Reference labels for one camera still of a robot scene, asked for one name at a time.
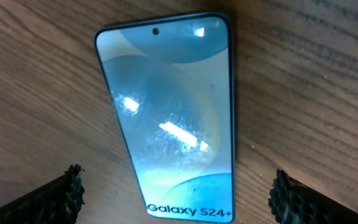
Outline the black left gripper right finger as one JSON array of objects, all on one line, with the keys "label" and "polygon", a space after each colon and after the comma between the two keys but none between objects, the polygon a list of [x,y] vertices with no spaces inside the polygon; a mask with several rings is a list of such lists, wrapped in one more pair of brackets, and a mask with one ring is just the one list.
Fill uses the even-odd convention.
[{"label": "black left gripper right finger", "polygon": [[358,224],[358,213],[277,170],[268,206],[280,224]]}]

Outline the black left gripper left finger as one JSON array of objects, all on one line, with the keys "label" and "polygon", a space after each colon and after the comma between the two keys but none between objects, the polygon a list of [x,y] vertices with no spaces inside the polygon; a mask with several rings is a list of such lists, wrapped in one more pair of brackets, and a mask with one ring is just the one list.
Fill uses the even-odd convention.
[{"label": "black left gripper left finger", "polygon": [[0,224],[76,223],[85,204],[80,165],[59,178],[0,207]]}]

